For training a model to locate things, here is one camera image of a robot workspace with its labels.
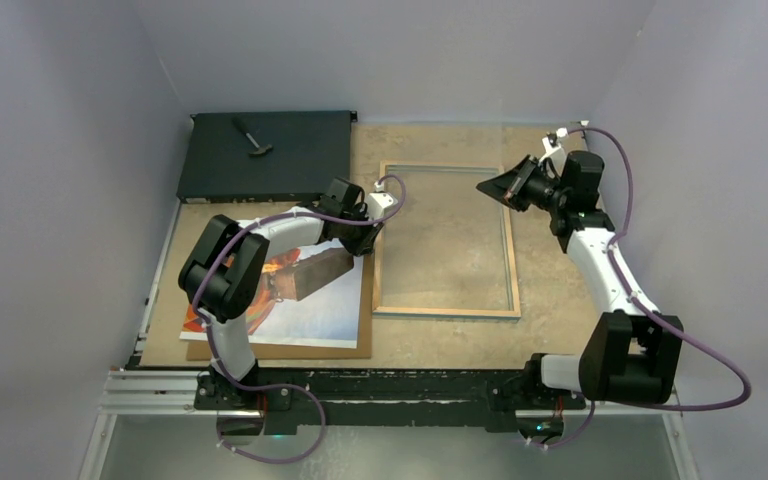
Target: glass pane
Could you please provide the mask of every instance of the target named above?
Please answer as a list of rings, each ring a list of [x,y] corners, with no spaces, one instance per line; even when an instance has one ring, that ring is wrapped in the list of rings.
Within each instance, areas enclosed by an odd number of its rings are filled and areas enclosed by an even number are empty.
[[[409,195],[381,233],[382,307],[512,311],[503,207],[476,184],[493,167],[388,165]]]
[[[568,419],[567,431],[583,419]],[[660,415],[604,415],[574,442],[544,453],[516,434],[481,428],[330,427],[311,457],[286,466],[254,462],[216,448],[215,418],[120,416],[103,479],[678,479]],[[261,454],[304,450],[317,428],[259,438]]]

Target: wooden frame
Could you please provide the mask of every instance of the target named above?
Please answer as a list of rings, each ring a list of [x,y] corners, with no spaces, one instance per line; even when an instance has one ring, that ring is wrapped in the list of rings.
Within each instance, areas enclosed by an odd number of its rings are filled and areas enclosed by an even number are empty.
[[[425,162],[402,162],[402,161],[383,161],[381,162],[381,176],[388,173],[391,167],[415,167],[427,168],[429,171],[462,171],[464,173],[488,173],[492,176],[504,173],[501,166],[492,167],[484,165],[457,165],[440,164]],[[381,305],[381,275],[382,258],[384,257],[384,235],[386,228],[378,234],[375,243],[375,265],[374,265],[374,284],[372,288],[372,311],[375,314],[399,315],[399,316],[419,316],[419,317],[468,317],[468,318],[496,318],[496,319],[515,319],[519,320],[522,316],[519,300],[519,282],[516,270],[516,260],[514,259],[514,241],[511,231],[511,213],[510,210],[499,205],[501,212],[502,242],[505,254],[505,267],[508,275],[508,304],[509,310],[480,310],[480,309],[457,309],[457,308],[420,308],[420,307],[387,307]]]

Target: hammer head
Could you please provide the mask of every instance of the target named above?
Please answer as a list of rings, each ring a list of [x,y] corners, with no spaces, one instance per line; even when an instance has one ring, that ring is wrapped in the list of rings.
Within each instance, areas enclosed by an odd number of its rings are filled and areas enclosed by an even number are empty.
[[[272,151],[272,145],[264,145],[253,152],[249,152],[250,157],[262,157]]]

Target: white connector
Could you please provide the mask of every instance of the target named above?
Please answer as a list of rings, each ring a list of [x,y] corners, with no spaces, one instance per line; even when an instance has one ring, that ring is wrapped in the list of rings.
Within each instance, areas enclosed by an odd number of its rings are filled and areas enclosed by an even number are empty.
[[[543,162],[550,159],[552,165],[554,165],[560,173],[564,171],[564,164],[567,161],[567,152],[564,150],[564,145],[561,140],[569,136],[569,130],[566,128],[559,128],[555,131],[555,136],[557,138],[554,140],[549,138],[549,135],[543,137],[543,149],[546,150],[546,153],[540,157],[539,163],[542,165]]]
[[[376,191],[366,196],[366,214],[370,220],[384,218],[392,212],[399,201],[388,192],[379,192],[378,184],[375,185]]]

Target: black box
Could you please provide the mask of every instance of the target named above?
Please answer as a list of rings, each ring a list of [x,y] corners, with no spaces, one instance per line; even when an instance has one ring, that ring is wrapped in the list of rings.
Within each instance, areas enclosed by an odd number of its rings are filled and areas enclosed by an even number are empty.
[[[357,112],[200,113],[181,180],[184,203],[317,200],[334,177],[349,178],[351,124]],[[240,118],[255,148],[232,120]]]

